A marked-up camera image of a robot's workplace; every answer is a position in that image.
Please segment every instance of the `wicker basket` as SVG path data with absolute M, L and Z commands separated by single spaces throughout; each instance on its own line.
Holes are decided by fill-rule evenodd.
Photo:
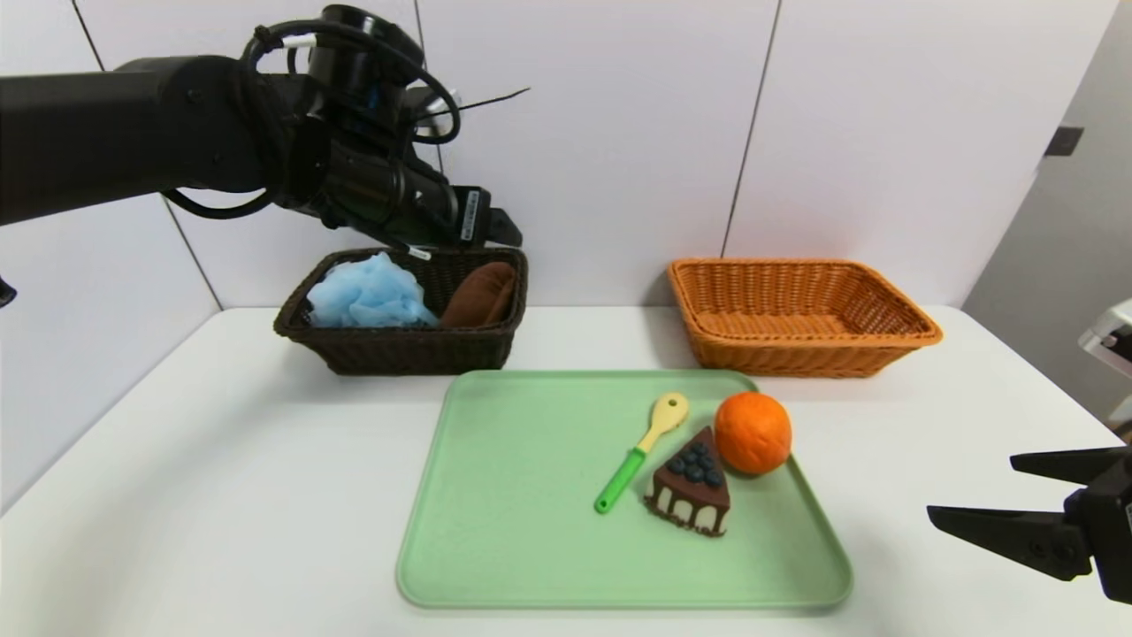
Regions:
M 851 260 L 681 259 L 668 276 L 704 368 L 872 377 L 943 339 L 908 296 Z
M 334 265 L 365 260 L 380 251 L 346 250 L 324 258 L 280 309 L 275 332 L 309 347 L 334 373 L 343 376 L 449 376 L 503 368 L 526 308 L 526 257 L 513 248 L 435 250 L 430 260 L 389 252 L 394 262 L 417 276 L 424 287 L 424 304 L 437 316 L 473 269 L 495 260 L 509 262 L 518 278 L 506 317 L 494 326 L 454 330 L 311 327 L 311 304 L 307 300 L 310 287 Z

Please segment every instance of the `yellow spoon head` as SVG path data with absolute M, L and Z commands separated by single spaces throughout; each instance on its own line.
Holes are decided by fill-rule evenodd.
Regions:
M 644 436 L 637 449 L 648 454 L 661 434 L 666 434 L 684 424 L 688 419 L 688 399 L 683 394 L 672 391 L 657 399 L 652 405 L 652 422 L 649 433 Z

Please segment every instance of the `orange wicker basket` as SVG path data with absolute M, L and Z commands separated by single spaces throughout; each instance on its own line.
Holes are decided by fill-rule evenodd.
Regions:
M 943 339 L 908 296 L 851 260 L 687 258 L 668 277 L 704 368 L 863 378 Z

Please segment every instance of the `toy cake slice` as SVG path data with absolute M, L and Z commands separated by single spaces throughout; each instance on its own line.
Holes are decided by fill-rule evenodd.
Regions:
M 727 532 L 731 494 L 711 428 L 704 428 L 652 474 L 644 503 L 658 516 L 696 533 L 719 537 Z

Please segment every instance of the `sticker label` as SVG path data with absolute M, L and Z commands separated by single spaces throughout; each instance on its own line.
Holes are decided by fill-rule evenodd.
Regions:
M 460 240 L 471 241 L 475 234 L 475 215 L 480 208 L 480 191 L 468 192 L 468 200 L 464 201 L 464 225 L 460 229 Z

